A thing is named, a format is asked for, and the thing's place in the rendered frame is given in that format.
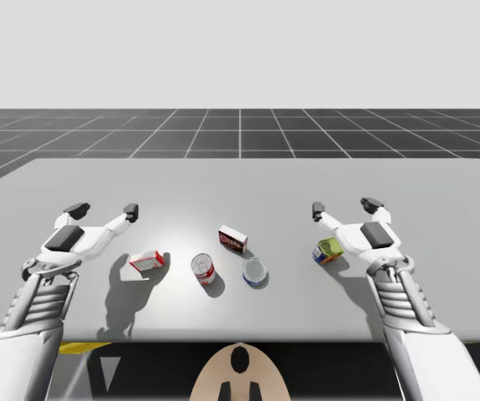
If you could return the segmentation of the green and blue rectangular can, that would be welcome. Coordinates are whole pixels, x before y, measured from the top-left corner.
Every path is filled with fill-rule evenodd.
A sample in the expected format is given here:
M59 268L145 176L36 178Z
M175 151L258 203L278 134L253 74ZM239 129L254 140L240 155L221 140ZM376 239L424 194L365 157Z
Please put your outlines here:
M318 242L312 252L313 259L319 264L325 264L340 257L344 253L336 238L328 238Z

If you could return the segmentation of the red and white can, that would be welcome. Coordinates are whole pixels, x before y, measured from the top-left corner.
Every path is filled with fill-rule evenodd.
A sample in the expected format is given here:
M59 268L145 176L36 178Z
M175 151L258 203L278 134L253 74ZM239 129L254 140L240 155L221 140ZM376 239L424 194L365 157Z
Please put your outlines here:
M195 255L191 260L191 269L201 285L208 285L214 281L215 267L208 254Z

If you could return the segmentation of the dark red carton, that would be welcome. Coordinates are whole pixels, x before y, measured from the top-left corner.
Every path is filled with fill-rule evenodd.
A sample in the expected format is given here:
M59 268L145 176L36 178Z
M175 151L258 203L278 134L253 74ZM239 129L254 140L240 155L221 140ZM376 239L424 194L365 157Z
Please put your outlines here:
M218 230L219 241L233 251L243 254L247 250L248 237L243 233L222 225Z

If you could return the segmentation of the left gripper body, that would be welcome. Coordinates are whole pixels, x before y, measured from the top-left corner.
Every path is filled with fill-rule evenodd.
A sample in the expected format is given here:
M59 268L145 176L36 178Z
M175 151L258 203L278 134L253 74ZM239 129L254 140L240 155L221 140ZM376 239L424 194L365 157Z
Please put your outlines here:
M41 245L38 260L42 263L67 265L98 257L113 240L106 226L62 226Z

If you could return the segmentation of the blue flat can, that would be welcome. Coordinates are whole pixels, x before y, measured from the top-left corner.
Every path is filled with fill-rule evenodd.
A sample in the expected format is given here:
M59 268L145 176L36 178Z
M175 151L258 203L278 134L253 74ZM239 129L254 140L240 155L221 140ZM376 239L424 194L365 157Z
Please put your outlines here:
M243 264L243 279L251 286L260 285L267 276L264 263L256 258L249 258Z

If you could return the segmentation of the tan robot part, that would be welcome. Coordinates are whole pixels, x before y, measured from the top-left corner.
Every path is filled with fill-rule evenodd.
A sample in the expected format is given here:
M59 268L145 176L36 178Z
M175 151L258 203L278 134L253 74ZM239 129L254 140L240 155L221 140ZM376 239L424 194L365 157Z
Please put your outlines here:
M292 401L277 366L265 353L235 343L204 365L189 401Z

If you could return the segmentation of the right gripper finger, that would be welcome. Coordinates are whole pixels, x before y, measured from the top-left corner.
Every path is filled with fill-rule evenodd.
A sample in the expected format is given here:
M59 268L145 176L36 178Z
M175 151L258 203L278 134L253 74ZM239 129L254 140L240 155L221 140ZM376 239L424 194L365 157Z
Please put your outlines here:
M324 205L316 201L312 204L312 219L320 227L327 229L331 234L336 234L342 223L325 211Z
M363 197L360 203L364 211L371 215L372 221L391 224L391 213L382 202L371 197Z

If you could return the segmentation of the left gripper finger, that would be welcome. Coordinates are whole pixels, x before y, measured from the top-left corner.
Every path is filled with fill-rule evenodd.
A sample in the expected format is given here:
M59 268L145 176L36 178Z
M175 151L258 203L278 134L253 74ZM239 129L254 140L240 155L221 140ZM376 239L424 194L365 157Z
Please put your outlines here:
M123 212L103 226L102 237L114 238L124 234L139 217L139 206L131 203L124 207Z
M54 228L72 226L76 221L84 218L90 208L90 204L81 202L63 210L62 214L54 222Z

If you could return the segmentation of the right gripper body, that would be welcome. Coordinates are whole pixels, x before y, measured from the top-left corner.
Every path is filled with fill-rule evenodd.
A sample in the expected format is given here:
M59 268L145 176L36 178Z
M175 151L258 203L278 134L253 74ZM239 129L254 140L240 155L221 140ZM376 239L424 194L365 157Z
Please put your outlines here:
M380 257L401 259L401 240L385 222L371 221L342 225L335 237L346 254L369 264Z

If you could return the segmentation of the red and white carton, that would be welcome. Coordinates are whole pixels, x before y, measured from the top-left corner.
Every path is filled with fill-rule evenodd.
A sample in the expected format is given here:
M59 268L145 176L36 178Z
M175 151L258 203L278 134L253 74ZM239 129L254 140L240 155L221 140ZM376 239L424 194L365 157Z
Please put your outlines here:
M158 251L148 251L130 256L129 263L138 272L146 272L157 267L163 267L165 260Z

